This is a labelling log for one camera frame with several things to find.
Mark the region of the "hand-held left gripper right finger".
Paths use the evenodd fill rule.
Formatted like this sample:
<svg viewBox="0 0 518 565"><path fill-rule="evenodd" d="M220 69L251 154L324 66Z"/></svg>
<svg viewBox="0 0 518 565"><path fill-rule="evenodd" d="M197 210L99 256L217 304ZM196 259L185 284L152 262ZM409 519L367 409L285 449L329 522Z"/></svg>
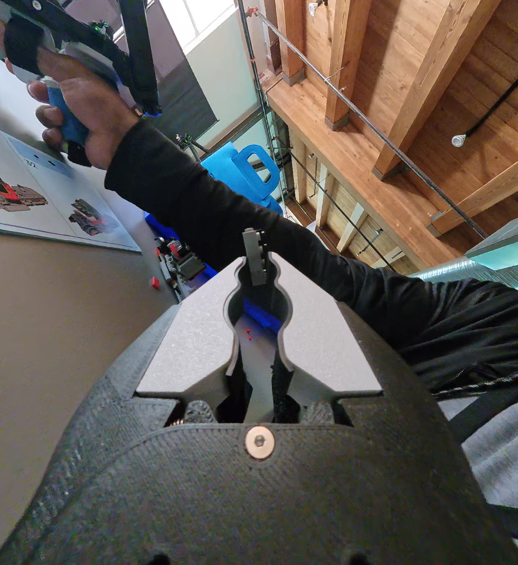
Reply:
<svg viewBox="0 0 518 565"><path fill-rule="evenodd" d="M382 386L338 303L279 254L269 259L288 311L278 334L281 360L292 372L287 394L301 406L380 396Z"/></svg>

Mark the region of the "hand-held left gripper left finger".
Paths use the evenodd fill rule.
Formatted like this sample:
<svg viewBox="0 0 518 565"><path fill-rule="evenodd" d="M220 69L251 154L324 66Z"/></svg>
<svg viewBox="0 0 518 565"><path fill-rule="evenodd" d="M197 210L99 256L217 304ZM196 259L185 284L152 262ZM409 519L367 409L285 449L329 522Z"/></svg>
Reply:
<svg viewBox="0 0 518 565"><path fill-rule="evenodd" d="M214 411L230 397L236 406L245 404L240 339L228 315L245 264L245 257L235 259L179 305L137 385L138 395L202 400Z"/></svg>

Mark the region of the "grey toy brick assembly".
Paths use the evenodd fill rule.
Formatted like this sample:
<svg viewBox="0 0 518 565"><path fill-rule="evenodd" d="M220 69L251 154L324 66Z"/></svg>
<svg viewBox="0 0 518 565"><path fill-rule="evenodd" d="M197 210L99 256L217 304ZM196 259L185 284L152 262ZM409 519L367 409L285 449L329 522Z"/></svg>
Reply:
<svg viewBox="0 0 518 565"><path fill-rule="evenodd" d="M263 236L264 232L253 228L247 228L242 233L250 281L253 286L263 286L268 283L269 259Z"/></svg>

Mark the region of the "brown desk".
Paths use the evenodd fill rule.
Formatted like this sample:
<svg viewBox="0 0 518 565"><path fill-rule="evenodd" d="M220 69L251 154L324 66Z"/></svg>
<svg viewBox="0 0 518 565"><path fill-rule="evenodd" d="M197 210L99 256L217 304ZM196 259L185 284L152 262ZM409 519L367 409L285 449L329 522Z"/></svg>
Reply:
<svg viewBox="0 0 518 565"><path fill-rule="evenodd" d="M174 303L143 213L101 195L141 254L0 235L0 547L93 383Z"/></svg>

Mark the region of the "person's right hand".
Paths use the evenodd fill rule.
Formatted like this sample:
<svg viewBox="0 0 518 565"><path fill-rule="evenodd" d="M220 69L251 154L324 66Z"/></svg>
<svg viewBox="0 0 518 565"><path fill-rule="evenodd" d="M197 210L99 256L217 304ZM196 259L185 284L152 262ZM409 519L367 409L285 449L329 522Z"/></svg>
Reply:
<svg viewBox="0 0 518 565"><path fill-rule="evenodd" d="M0 20L1 47L4 28ZM107 171L122 140L138 123L138 116L115 90L79 60L40 46L37 62L41 74L59 83L65 103L89 131L85 144L89 162L93 167ZM27 88L37 102L49 102L44 83L31 81ZM54 151L62 152L65 139L61 131L64 123L61 110L44 104L37 108L36 117L46 128L43 131L44 142Z"/></svg>

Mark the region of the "dark hanging panel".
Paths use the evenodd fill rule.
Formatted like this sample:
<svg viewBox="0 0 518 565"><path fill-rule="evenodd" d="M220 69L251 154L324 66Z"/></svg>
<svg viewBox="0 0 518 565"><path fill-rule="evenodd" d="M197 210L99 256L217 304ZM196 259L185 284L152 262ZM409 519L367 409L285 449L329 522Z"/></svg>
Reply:
<svg viewBox="0 0 518 565"><path fill-rule="evenodd" d="M159 1L147 7L147 23L162 114L152 126L172 141L197 139L218 121Z"/></svg>

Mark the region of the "blue plastic bin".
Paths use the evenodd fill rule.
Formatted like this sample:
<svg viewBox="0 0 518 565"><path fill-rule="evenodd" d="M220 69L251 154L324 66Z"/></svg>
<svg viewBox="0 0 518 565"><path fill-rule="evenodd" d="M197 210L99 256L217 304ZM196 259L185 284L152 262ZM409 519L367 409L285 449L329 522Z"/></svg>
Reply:
<svg viewBox="0 0 518 565"><path fill-rule="evenodd" d="M176 232L170 228L165 227L160 224L157 219L150 213L145 212L144 218L146 223L154 229L154 231L162 236L164 239L179 239ZM263 328L269 329L275 335L279 332L282 323L272 314L269 314L266 310L257 305L254 301L251 301L248 297L243 299L244 312L249 315L253 320L259 323Z"/></svg>

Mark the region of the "toy brick truck model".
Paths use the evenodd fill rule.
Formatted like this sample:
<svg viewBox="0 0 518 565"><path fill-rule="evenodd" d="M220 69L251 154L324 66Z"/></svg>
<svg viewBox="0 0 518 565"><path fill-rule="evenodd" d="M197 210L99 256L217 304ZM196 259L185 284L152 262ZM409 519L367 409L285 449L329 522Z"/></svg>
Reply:
<svg viewBox="0 0 518 565"><path fill-rule="evenodd" d="M189 283L206 270L206 264L178 238L156 237L154 241L164 280L180 303L195 291Z"/></svg>

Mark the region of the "light blue felt bag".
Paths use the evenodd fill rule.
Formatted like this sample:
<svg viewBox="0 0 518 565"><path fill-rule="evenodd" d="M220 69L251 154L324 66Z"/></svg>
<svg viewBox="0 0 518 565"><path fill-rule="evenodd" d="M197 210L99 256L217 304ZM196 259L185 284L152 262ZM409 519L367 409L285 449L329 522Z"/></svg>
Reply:
<svg viewBox="0 0 518 565"><path fill-rule="evenodd" d="M259 176L249 161L250 157L258 157L266 166L270 173L269 180L265 181ZM279 168L260 145L248 145L237 151L233 143L228 142L204 159L202 166L213 178L224 182L234 192L283 216L281 206L272 196L280 182Z"/></svg>

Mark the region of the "person's black jacket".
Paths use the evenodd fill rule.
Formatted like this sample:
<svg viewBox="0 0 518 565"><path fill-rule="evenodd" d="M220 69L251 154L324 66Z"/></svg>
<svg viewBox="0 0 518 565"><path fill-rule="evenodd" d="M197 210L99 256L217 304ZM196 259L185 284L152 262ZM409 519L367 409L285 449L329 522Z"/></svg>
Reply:
<svg viewBox="0 0 518 565"><path fill-rule="evenodd" d="M391 346L433 393L518 372L518 290L391 277Z"/></svg>

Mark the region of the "toy instruction booklet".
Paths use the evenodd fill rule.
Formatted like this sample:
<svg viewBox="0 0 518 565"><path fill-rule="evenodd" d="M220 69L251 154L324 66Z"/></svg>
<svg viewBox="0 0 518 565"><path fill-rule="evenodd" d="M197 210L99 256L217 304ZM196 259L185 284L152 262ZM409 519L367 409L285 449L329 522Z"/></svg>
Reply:
<svg viewBox="0 0 518 565"><path fill-rule="evenodd" d="M0 60L0 234L140 254L100 183L40 141L38 105Z"/></svg>

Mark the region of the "person's grey shirt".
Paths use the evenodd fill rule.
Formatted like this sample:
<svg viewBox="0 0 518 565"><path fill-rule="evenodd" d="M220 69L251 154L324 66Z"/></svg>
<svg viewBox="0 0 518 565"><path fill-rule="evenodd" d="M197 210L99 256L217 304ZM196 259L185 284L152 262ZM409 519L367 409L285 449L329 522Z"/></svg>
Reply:
<svg viewBox="0 0 518 565"><path fill-rule="evenodd" d="M518 547L518 385L481 394L434 395L487 502Z"/></svg>

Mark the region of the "thin metal ceiling pipe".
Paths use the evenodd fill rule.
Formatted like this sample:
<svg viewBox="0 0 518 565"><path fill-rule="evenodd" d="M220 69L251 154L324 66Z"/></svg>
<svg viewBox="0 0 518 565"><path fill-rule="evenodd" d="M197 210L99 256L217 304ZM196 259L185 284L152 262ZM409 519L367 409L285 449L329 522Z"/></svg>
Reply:
<svg viewBox="0 0 518 565"><path fill-rule="evenodd" d="M312 64L310 60L301 52L301 50L295 46L278 28L272 24L266 15L264 15L259 8L252 7L248 10L243 10L243 25L247 26L247 20L251 17L258 18L263 24L265 24L282 42L283 44L302 61L307 68L312 70L318 78L320 78L323 83L330 89L330 91L337 96L337 98L345 103L347 108L352 111L360 120L369 127L369 129L384 142L385 146L392 150L393 154L397 156L405 166L407 166L418 178L420 178L435 194L437 194L446 204L449 206L450 211L454 211L456 216L463 220L472 230L475 231L483 240L488 237L488 234L481 229L481 227L471 219L459 205L445 194L441 188L433 182L433 180L423 172L423 170L413 162L410 157L408 157L397 145L395 145L390 138L388 138L375 124L340 90L340 88L334 86L331 79L321 73L321 71Z"/></svg>

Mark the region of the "silver air duct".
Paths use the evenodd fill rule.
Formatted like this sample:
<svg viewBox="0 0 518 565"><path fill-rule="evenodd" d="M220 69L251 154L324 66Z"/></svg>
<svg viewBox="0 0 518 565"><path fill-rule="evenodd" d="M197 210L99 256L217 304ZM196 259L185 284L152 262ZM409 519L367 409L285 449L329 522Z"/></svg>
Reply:
<svg viewBox="0 0 518 565"><path fill-rule="evenodd" d="M499 282L518 290L518 218L461 258L414 273L411 278L434 283L475 279Z"/></svg>

